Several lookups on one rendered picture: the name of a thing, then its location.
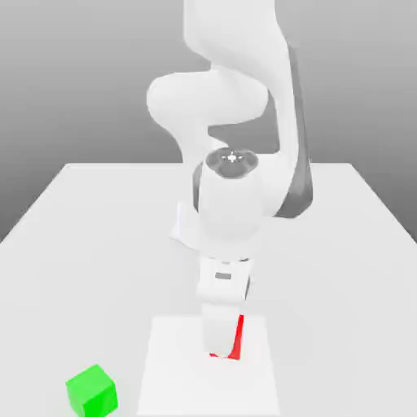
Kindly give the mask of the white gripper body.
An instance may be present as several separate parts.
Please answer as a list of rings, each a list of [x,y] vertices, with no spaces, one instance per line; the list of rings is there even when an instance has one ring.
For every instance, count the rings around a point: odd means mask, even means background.
[[[211,301],[245,301],[252,271],[253,259],[226,262],[200,257],[196,293]]]

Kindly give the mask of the small red cube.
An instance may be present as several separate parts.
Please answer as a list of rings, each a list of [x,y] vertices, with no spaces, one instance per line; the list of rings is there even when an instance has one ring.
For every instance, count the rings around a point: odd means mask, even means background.
[[[243,327],[244,327],[244,315],[241,314],[239,316],[238,323],[237,323],[236,330],[235,330],[234,344],[232,346],[231,352],[226,357],[227,359],[236,360],[236,361],[240,360]]]

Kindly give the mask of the small green cube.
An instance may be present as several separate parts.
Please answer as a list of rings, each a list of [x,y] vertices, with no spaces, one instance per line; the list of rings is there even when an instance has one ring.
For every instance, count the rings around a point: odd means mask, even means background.
[[[107,417],[118,407],[116,385],[98,364],[67,380],[65,385],[77,417]]]

